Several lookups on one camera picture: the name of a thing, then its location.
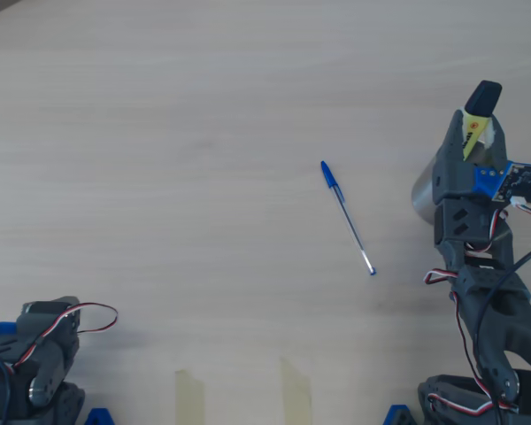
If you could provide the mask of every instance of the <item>robotic arm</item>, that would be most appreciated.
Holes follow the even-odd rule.
[[[0,423],[6,413],[10,424],[74,425],[85,393],[65,377],[79,350],[81,308],[91,304],[76,297],[28,303],[15,324],[0,323]]]
[[[531,365],[531,294],[512,272],[512,231],[504,221],[508,205],[531,211],[531,165],[507,159],[504,131],[492,115],[500,93],[492,81],[478,86],[413,187],[413,206],[434,224],[446,265],[427,283],[448,280],[461,334],[459,318],[480,335],[477,370],[466,355],[474,378],[440,375],[419,386],[426,425],[531,425],[531,371],[513,369],[504,353]]]

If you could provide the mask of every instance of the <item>blue clamp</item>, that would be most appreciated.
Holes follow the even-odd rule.
[[[92,409],[85,425],[114,425],[108,409]]]
[[[407,407],[406,405],[392,405],[389,408],[388,415],[386,416],[386,420],[383,422],[383,425],[391,425],[392,423],[394,423],[393,420],[396,418],[396,416],[400,412],[407,412],[407,414],[411,416],[409,412],[409,407]],[[400,422],[395,422],[395,423],[409,423],[409,422],[400,421]]]
[[[512,162],[509,161],[503,174],[500,174],[495,168],[486,166],[477,166],[474,168],[474,186],[472,192],[483,193],[490,199],[496,197],[496,193],[499,188],[502,187],[502,183],[505,180],[507,171],[512,166]]]

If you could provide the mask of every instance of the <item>wooden table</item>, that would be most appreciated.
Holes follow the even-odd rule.
[[[69,380],[119,424],[173,424],[187,369],[205,425],[292,425],[281,357],[316,425],[419,410],[419,382],[469,368],[410,192],[482,79],[531,162],[531,0],[23,0],[0,12],[0,321],[118,307]],[[531,218],[510,223],[520,256]]]

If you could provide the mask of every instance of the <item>blue pen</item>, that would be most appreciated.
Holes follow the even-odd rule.
[[[370,275],[374,275],[375,268],[372,267],[372,264],[370,263],[370,260],[368,259],[368,256],[366,255],[366,250],[364,249],[364,245],[362,244],[362,241],[360,240],[360,236],[358,232],[356,231],[356,227],[354,227],[352,218],[348,214],[348,210],[346,209],[346,203],[344,202],[344,195],[342,194],[342,191],[340,190],[340,187],[338,186],[338,183],[336,182],[336,179],[334,178],[333,174],[330,172],[330,168],[328,168],[327,163],[325,161],[322,161],[320,163],[320,167],[322,168],[322,172],[325,175],[325,178],[327,179],[328,187],[335,194],[336,200],[338,201],[338,205],[340,206],[340,209],[342,210],[342,213],[344,214],[344,218],[346,219],[346,224],[348,225],[348,230],[350,231],[350,234],[352,235],[354,244],[360,250],[362,257],[364,258],[364,261],[366,262],[366,265],[368,266],[368,271],[370,272]]]

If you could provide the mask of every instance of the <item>tape strip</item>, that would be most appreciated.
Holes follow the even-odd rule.
[[[312,425],[311,381],[281,358],[285,425]]]
[[[204,425],[204,384],[187,370],[175,372],[175,425]]]

